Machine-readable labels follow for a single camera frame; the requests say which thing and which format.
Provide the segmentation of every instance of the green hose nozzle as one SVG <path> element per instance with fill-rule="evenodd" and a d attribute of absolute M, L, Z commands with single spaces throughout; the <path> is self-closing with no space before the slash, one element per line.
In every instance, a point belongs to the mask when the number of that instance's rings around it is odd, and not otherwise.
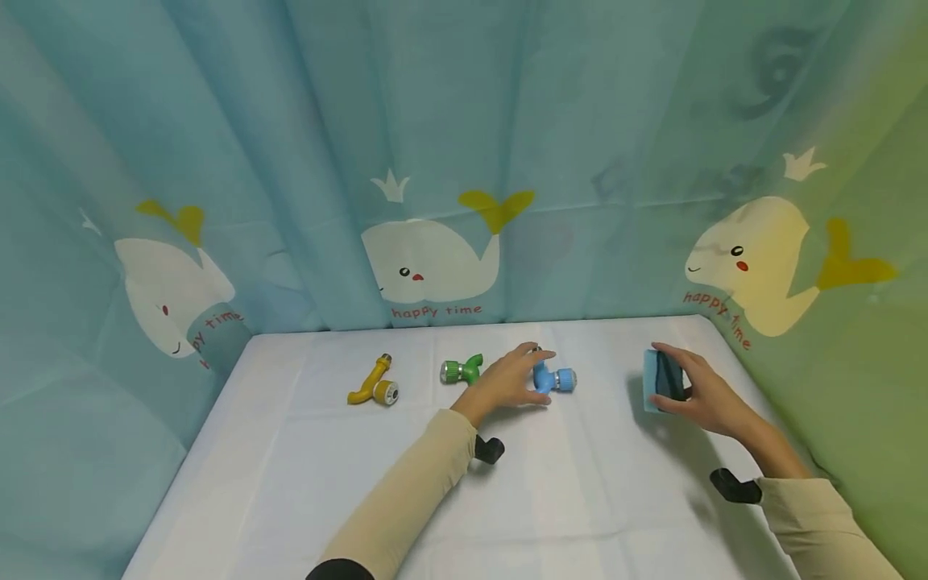
<path fill-rule="evenodd" d="M 438 379 L 444 384 L 454 384 L 463 379 L 472 385 L 480 378 L 480 366 L 483 364 L 483 355 L 475 354 L 467 359 L 463 365 L 456 360 L 446 360 L 438 373 Z"/>

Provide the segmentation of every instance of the yellow hose nozzle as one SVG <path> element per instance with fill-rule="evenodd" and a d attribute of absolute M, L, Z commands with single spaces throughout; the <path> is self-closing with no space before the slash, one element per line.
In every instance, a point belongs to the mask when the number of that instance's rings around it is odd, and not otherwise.
<path fill-rule="evenodd" d="M 374 364 L 373 370 L 361 383 L 361 390 L 348 393 L 348 405 L 360 405 L 371 398 L 381 405 L 390 406 L 395 403 L 400 395 L 396 383 L 392 380 L 381 380 L 392 362 L 393 358 L 389 354 L 382 354 Z"/>

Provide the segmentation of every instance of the crown print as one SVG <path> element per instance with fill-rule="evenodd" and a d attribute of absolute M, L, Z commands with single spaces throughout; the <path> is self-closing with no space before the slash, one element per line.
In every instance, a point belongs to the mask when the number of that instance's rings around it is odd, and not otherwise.
<path fill-rule="evenodd" d="M 387 201 L 392 201 L 393 203 L 403 203 L 403 190 L 406 188 L 406 183 L 409 181 L 408 177 L 404 177 L 403 181 L 397 184 L 396 178 L 393 177 L 393 170 L 388 169 L 386 181 L 377 179 L 376 177 L 370 181 L 380 188 L 380 191 L 383 192 L 383 195 L 387 198 Z"/>
<path fill-rule="evenodd" d="M 812 173 L 828 167 L 825 163 L 813 163 L 813 155 L 815 155 L 814 147 L 809 148 L 801 157 L 796 157 L 792 153 L 783 153 L 783 159 L 786 160 L 786 172 L 783 176 L 793 181 L 805 181 Z"/>

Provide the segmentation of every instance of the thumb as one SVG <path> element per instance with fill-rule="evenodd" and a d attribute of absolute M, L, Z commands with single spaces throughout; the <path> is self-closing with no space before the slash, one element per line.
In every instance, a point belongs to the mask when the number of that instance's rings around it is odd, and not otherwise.
<path fill-rule="evenodd" d="M 684 410 L 687 407 L 685 401 L 675 401 L 670 397 L 665 397 L 662 394 L 653 394 L 651 395 L 651 402 L 654 403 L 654 406 L 666 411 L 667 413 L 673 413 L 674 415 L 684 415 Z"/>
<path fill-rule="evenodd" d="M 551 397 L 547 396 L 544 393 L 539 393 L 538 391 L 525 391 L 525 396 L 522 398 L 522 401 L 528 405 L 550 405 Z"/>

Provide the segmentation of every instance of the plastic water tap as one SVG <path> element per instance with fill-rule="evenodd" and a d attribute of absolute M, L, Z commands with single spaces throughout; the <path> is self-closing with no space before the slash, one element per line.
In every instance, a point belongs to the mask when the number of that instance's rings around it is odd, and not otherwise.
<path fill-rule="evenodd" d="M 533 349 L 533 351 L 540 350 L 540 346 Z M 551 391 L 571 393 L 577 384 L 577 374 L 572 368 L 559 368 L 551 372 L 545 365 L 545 361 L 540 361 L 532 368 L 532 382 L 535 384 L 535 390 L 542 394 L 548 394 Z"/>
<path fill-rule="evenodd" d="M 480 367 L 483 365 L 483 355 L 478 353 L 467 359 L 463 365 L 456 360 L 446 360 L 438 371 L 438 380 L 444 384 L 454 384 L 459 380 L 472 385 L 480 378 Z"/>
<path fill-rule="evenodd" d="M 374 369 L 361 383 L 361 390 L 348 393 L 348 405 L 360 405 L 371 398 L 381 405 L 390 406 L 395 403 L 400 396 L 399 387 L 392 380 L 381 380 L 392 362 L 392 356 L 382 354 L 374 364 Z"/>

